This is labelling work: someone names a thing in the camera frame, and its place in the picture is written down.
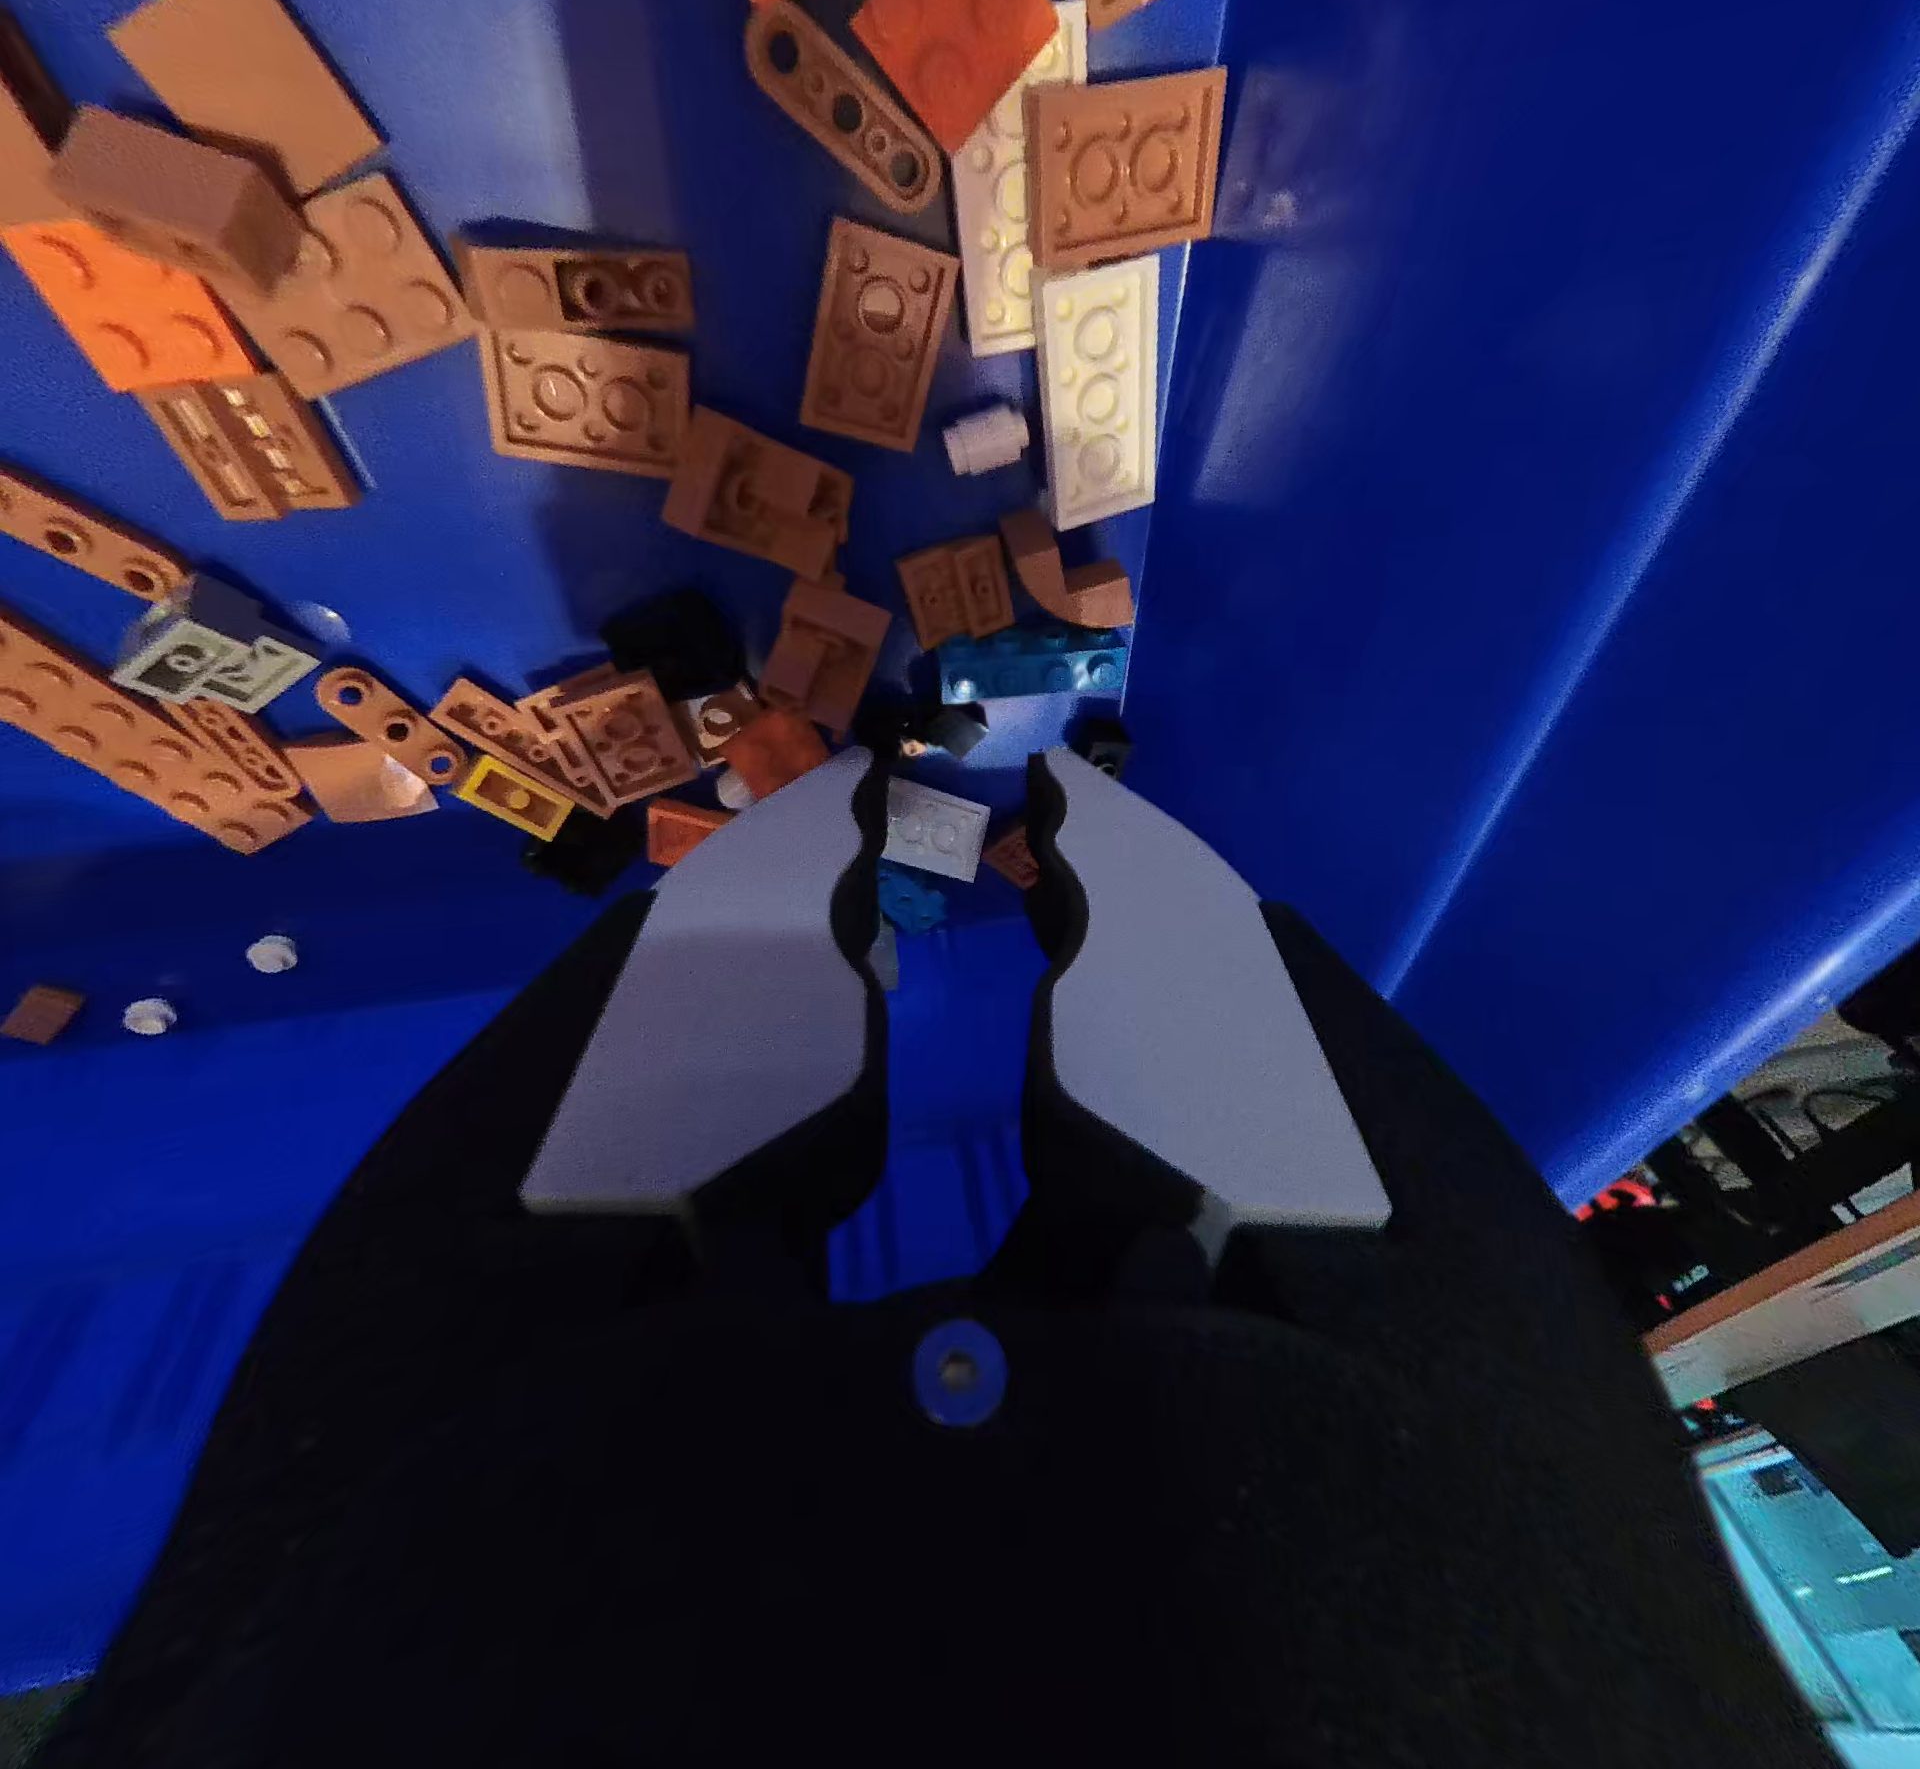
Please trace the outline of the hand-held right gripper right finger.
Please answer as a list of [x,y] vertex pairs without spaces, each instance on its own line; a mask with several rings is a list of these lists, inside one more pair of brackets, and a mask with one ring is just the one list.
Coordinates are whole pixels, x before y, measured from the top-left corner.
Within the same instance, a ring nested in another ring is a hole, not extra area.
[[1044,945],[1023,1088],[1023,1293],[1192,1285],[1235,1237],[1377,1234],[1392,1205],[1262,896],[1055,746],[1028,767]]

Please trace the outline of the blue plastic bin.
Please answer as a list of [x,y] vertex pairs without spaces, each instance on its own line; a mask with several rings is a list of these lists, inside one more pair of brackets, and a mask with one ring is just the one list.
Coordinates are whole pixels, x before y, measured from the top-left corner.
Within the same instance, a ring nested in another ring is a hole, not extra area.
[[[1162,0],[1089,58],[1228,72],[1095,542],[1136,784],[1576,1197],[1916,939],[1916,0]],[[4,730],[4,1003],[85,995],[4,1045],[4,1690],[94,1664],[348,1161],[599,915],[522,850],[232,855]]]

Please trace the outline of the pile of brown toy bricks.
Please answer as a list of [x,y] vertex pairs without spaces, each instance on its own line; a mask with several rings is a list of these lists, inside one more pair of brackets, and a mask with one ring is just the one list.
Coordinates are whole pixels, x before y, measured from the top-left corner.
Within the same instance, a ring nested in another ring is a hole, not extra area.
[[[167,125],[108,27],[148,0],[4,0],[27,48],[74,105]],[[229,522],[134,391],[109,389],[25,266],[4,257],[4,473],[56,491],[245,590],[357,663],[412,704],[458,678],[522,697],[608,660],[601,627],[663,588],[697,587],[757,660],[793,574],[666,525],[669,478],[623,467],[664,458],[669,411],[706,409],[852,478],[856,595],[897,613],[873,697],[939,681],[917,652],[895,559],[950,534],[995,532],[1034,488],[1020,467],[960,478],[941,430],[995,397],[1028,400],[1029,356],[978,364],[948,317],[917,449],[802,428],[799,405],[831,220],[950,247],[948,197],[889,215],[764,97],[745,68],[745,0],[286,0],[381,135],[333,184],[346,220],[318,220],[308,272],[328,274],[393,220],[427,245],[393,310],[348,299],[346,326],[393,342],[431,290],[471,314],[465,245],[550,249],[565,263],[613,251],[684,255],[686,331],[622,330],[549,354],[550,331],[450,322],[454,340],[330,389],[303,409],[340,452],[358,502]]]

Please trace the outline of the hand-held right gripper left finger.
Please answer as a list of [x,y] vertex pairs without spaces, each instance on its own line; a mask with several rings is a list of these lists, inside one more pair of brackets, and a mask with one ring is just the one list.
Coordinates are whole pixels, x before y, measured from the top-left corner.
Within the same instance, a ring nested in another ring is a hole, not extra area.
[[884,794],[852,746],[669,871],[522,1176],[527,1212],[669,1223],[706,1276],[829,1296],[831,1233],[889,1156]]

